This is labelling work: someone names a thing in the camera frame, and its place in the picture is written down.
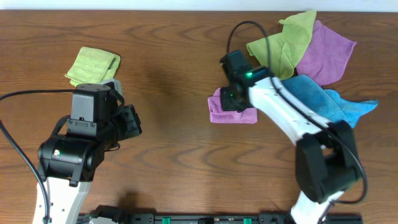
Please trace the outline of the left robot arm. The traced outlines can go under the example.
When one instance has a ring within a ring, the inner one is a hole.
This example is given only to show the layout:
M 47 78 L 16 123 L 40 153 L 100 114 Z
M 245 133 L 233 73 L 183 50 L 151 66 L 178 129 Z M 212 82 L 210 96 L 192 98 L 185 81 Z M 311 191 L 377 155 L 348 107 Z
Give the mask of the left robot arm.
M 37 196 L 34 223 L 76 223 L 104 154 L 142 132 L 133 105 L 125 105 L 121 84 L 79 84 L 70 115 L 59 119 L 38 150 L 38 173 L 46 196 Z

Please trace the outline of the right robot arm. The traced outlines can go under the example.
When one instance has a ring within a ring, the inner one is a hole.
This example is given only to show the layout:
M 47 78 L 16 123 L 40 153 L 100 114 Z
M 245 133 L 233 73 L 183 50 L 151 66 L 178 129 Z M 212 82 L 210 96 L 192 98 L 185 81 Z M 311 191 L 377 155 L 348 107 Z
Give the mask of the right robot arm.
M 295 146 L 295 178 L 300 195 L 290 210 L 293 223 L 325 223 L 329 209 L 355 182 L 367 181 L 353 130 L 306 107 L 266 67 L 226 68 L 224 108 L 262 111 Z

